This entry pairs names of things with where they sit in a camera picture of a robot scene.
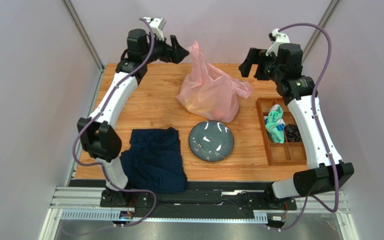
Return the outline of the pink plastic bag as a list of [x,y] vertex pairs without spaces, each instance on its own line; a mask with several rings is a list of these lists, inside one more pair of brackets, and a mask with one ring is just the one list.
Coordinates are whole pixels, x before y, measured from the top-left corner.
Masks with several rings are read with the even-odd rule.
[[207,62],[198,42],[187,48],[192,70],[183,80],[176,99],[190,113],[208,120],[230,123],[240,107],[238,97],[247,99],[251,84],[231,77]]

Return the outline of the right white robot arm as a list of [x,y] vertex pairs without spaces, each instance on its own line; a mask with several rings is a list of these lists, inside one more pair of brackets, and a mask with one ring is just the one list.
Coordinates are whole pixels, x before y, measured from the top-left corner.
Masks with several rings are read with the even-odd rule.
[[311,77],[302,74],[302,57],[303,50],[295,43],[282,43],[277,53],[252,47],[239,66],[242,77],[248,77],[252,65],[256,65],[255,79],[275,82],[304,144],[308,169],[272,183],[269,192],[277,199],[338,192],[355,172],[353,164],[343,161],[330,139],[316,85]]

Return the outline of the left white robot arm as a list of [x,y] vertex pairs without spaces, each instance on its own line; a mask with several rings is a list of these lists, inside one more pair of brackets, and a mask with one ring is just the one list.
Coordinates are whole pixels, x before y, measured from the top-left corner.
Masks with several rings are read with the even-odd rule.
[[167,43],[167,38],[144,29],[130,30],[127,48],[108,91],[97,108],[77,122],[79,135],[75,142],[95,159],[95,165],[100,166],[106,179],[106,187],[111,190],[122,191],[128,183],[119,159],[122,141],[116,125],[127,100],[147,73],[147,65],[155,61],[179,64],[189,55],[175,35],[170,35],[169,40]]

